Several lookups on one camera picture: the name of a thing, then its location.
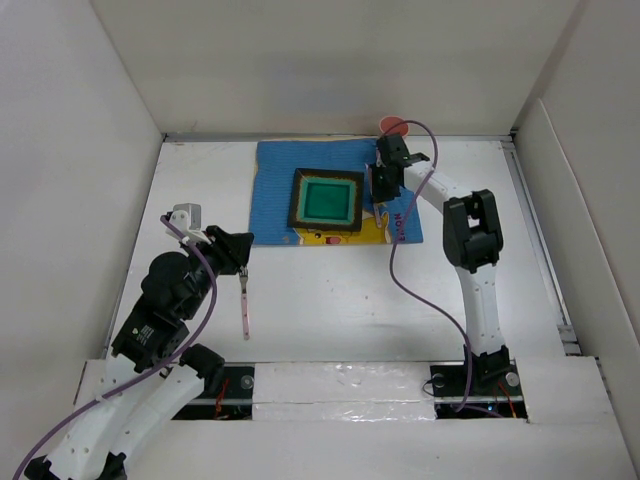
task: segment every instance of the screw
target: screw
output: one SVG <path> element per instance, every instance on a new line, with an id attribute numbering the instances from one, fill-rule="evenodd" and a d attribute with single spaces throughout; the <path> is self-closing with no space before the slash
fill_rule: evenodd
<path id="1" fill-rule="evenodd" d="M 245 375 L 240 379 L 240 386 L 243 390 L 250 390 L 253 388 L 253 377 L 251 375 Z"/>
<path id="2" fill-rule="evenodd" d="M 431 384 L 436 388 L 444 387 L 444 375 L 441 373 L 436 373 L 433 377 L 431 377 Z"/>
<path id="3" fill-rule="evenodd" d="M 504 379 L 507 381 L 507 385 L 510 387 L 517 387 L 520 385 L 520 377 L 516 372 L 509 372 L 504 376 Z"/>

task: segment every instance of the white enclosure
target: white enclosure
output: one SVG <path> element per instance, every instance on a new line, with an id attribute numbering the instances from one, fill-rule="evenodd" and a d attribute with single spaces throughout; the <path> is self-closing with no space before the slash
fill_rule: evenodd
<path id="1" fill-rule="evenodd" d="M 93 0 L 166 132 L 506 134 L 577 0 Z"/>
<path id="2" fill-rule="evenodd" d="M 192 201 L 245 230 L 256 139 L 376 134 L 393 114 L 458 135 L 441 137 L 443 172 L 498 196 L 498 308 L 530 423 L 434 421 L 412 389 L 462 343 L 395 289 L 388 247 L 262 248 L 255 338 L 225 278 L 202 342 L 293 363 L 258 365 L 253 422 L 172 422 L 130 478 L 632 478 L 638 18 L 637 0 L 0 0 L 0 477 L 91 398 L 104 362 L 85 361 L 176 247 L 158 215 Z M 398 271 L 464 317 L 441 217 L 419 209 L 426 243 Z M 567 322 L 587 358 L 565 356 Z M 343 385 L 349 369 L 374 374 Z M 231 461 L 243 448 L 253 463 Z M 230 462 L 212 469 L 212 451 Z"/>

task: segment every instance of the white base platform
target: white base platform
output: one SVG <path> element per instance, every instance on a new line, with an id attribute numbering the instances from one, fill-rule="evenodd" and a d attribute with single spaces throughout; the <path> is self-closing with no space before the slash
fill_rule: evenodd
<path id="1" fill-rule="evenodd" d="M 413 152 L 431 154 L 426 138 L 412 137 L 408 144 Z M 496 195 L 505 238 L 496 289 L 512 356 L 563 356 L 556 330 L 560 311 L 545 290 L 501 143 L 444 137 L 440 147 L 442 172 Z M 201 204 L 204 226 L 247 230 L 255 150 L 255 142 L 163 145 L 116 331 L 138 299 L 153 258 L 177 249 L 158 220 L 174 204 Z M 398 277 L 464 322 L 460 284 L 442 251 L 442 216 L 425 202 L 418 205 L 425 241 L 399 248 Z M 249 263 L 251 340 L 242 337 L 238 279 L 223 277 L 200 342 L 232 362 L 461 360 L 455 328 L 392 283 L 390 250 L 256 246 Z"/>
<path id="2" fill-rule="evenodd" d="M 519 368 L 528 423 L 435 421 L 424 363 L 258 364 L 254 420 L 169 422 L 129 478 L 636 478 L 592 358 Z"/>

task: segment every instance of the blue cloth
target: blue cloth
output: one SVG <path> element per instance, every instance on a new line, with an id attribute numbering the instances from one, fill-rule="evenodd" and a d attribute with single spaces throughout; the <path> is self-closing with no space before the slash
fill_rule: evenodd
<path id="1" fill-rule="evenodd" d="M 256 162 L 258 171 L 253 185 L 249 230 L 255 235 L 255 245 L 297 244 L 297 234 L 287 226 L 291 203 L 293 177 L 297 168 L 349 170 L 365 172 L 363 208 L 373 212 L 373 201 L 365 164 L 376 161 L 376 142 L 373 138 L 307 142 L 267 141 L 258 143 Z M 402 189 L 402 195 L 380 207 L 390 215 L 390 231 L 395 238 L 397 223 L 407 210 L 413 196 Z M 422 229 L 416 209 L 405 225 L 403 243 L 421 243 Z"/>

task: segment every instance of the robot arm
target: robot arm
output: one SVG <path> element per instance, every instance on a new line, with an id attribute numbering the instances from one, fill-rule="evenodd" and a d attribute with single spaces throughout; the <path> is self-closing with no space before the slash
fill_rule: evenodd
<path id="1" fill-rule="evenodd" d="M 185 320 L 194 317 L 212 286 L 203 262 L 215 277 L 246 273 L 253 234 L 228 234 L 215 226 L 200 232 L 195 207 L 177 205 L 164 220 L 195 242 L 200 255 L 167 252 L 153 260 L 142 295 L 113 341 L 96 400 L 82 407 L 86 411 L 49 455 L 29 463 L 24 473 L 30 480 L 126 479 L 126 468 L 149 436 L 187 402 L 219 385 L 224 359 L 194 345 L 136 409 L 155 374 L 179 355 L 188 335 Z M 139 383 L 113 392 L 140 376 Z"/>
<path id="2" fill-rule="evenodd" d="M 374 202 L 400 196 L 400 187 L 416 191 L 443 215 L 443 247 L 455 267 L 464 300 L 466 331 L 474 376 L 482 383 L 510 367 L 509 351 L 500 331 L 495 272 L 503 247 L 495 198 L 489 190 L 472 192 L 444 174 L 434 172 L 423 154 L 410 154 L 400 135 L 378 140 L 378 161 L 370 165 Z"/>

